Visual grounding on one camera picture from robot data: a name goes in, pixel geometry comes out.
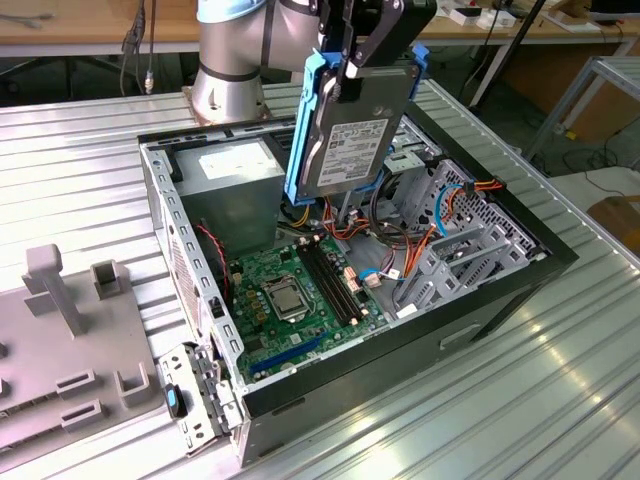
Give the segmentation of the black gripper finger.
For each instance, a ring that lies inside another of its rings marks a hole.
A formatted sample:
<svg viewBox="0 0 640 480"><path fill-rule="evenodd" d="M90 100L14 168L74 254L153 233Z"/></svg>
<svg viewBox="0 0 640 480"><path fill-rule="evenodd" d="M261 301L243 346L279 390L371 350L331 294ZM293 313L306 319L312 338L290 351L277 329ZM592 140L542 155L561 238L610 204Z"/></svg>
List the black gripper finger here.
<svg viewBox="0 0 640 480"><path fill-rule="evenodd" d="M342 58L336 74L334 102L359 98L362 78L348 76L349 65L372 69L392 65L400 55L396 30L403 1L346 1L342 13Z"/></svg>
<svg viewBox="0 0 640 480"><path fill-rule="evenodd" d="M344 35L343 0L319 2L319 33L322 50L340 50Z"/></svg>

